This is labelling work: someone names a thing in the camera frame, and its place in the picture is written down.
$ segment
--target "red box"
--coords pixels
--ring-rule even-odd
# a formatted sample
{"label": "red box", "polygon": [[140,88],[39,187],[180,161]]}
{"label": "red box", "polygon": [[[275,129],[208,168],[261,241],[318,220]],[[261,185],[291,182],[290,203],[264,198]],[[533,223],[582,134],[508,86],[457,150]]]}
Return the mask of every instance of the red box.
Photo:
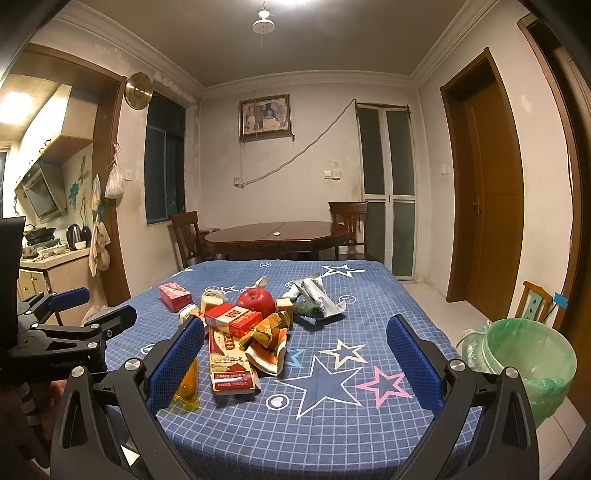
{"label": "red box", "polygon": [[221,332],[240,338],[262,320],[260,312],[222,303],[205,313],[205,323]]}
{"label": "red box", "polygon": [[165,283],[158,288],[160,289],[160,300],[173,312],[178,312],[189,303],[193,303],[191,292],[182,288],[178,283]]}

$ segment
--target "glass door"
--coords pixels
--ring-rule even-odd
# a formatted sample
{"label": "glass door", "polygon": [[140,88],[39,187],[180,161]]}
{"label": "glass door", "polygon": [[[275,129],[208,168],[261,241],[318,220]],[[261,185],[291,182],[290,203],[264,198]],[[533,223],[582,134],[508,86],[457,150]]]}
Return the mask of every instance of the glass door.
{"label": "glass door", "polygon": [[358,105],[366,252],[400,279],[414,277],[415,185],[407,109]]}

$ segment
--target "wooden door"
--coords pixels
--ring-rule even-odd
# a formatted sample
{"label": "wooden door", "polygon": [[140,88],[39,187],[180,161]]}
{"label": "wooden door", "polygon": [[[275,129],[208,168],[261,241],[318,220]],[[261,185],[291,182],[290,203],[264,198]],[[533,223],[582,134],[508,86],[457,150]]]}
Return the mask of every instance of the wooden door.
{"label": "wooden door", "polygon": [[464,101],[475,198],[472,269],[466,299],[491,320],[506,318],[515,288],[523,217],[521,159],[515,158],[501,90],[496,82]]}

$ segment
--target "window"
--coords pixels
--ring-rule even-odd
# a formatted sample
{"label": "window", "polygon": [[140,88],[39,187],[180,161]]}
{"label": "window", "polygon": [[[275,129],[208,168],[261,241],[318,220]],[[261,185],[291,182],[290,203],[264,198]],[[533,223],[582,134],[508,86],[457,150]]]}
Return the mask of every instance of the window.
{"label": "window", "polygon": [[6,166],[6,156],[8,152],[0,151],[0,217],[4,216],[4,206],[2,197],[4,196],[4,167]]}
{"label": "window", "polygon": [[185,211],[185,109],[154,92],[148,107],[144,154],[144,189],[148,224],[165,222]]}

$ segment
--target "framed painting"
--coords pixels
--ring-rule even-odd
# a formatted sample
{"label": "framed painting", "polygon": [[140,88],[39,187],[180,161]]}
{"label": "framed painting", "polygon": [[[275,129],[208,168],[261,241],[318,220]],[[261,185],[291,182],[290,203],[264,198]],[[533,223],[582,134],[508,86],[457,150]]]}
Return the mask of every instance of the framed painting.
{"label": "framed painting", "polygon": [[289,94],[240,102],[241,141],[291,136]]}

